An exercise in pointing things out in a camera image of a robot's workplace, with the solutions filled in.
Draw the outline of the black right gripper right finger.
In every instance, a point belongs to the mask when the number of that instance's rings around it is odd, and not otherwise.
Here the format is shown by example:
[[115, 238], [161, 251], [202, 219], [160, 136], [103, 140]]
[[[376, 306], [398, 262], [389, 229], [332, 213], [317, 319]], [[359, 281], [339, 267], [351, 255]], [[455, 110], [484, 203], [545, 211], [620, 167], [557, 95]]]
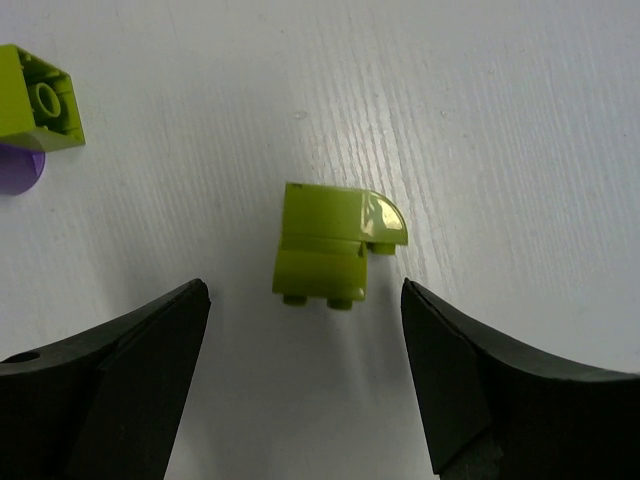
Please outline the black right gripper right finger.
[[403, 284], [401, 316], [438, 477], [638, 477], [636, 374], [539, 350], [412, 280]]

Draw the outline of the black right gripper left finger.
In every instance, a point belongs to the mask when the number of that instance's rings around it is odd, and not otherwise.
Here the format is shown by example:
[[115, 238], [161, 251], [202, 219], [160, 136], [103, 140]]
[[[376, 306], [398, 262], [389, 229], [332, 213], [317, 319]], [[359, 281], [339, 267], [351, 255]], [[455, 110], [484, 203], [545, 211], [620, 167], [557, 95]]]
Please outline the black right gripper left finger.
[[161, 479], [210, 310], [192, 280], [1, 363], [4, 479]]

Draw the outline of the lime green lego brick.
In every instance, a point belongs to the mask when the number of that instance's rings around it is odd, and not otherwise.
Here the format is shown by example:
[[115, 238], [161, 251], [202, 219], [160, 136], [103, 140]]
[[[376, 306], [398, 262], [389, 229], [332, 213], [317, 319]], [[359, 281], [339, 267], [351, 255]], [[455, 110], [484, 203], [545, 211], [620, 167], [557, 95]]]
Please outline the lime green lego brick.
[[289, 306], [324, 299], [349, 310], [366, 298], [367, 255], [408, 244], [401, 211], [372, 190], [289, 182], [272, 291]]

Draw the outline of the purple lego with lime top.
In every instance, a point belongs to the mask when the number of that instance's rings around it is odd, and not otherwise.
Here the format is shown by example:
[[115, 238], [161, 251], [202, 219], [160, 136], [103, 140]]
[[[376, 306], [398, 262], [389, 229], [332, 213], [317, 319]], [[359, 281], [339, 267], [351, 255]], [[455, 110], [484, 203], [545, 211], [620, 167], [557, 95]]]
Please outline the purple lego with lime top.
[[0, 192], [17, 196], [31, 189], [40, 179], [46, 154], [10, 145], [1, 146]]

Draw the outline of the lime square lego brick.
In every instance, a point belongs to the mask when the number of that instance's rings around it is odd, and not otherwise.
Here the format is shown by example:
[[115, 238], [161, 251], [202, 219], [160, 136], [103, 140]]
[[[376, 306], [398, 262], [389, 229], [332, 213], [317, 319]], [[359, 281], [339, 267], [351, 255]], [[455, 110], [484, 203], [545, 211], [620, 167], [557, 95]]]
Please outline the lime square lego brick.
[[1, 47], [1, 143], [39, 152], [80, 147], [85, 136], [70, 75], [18, 47]]

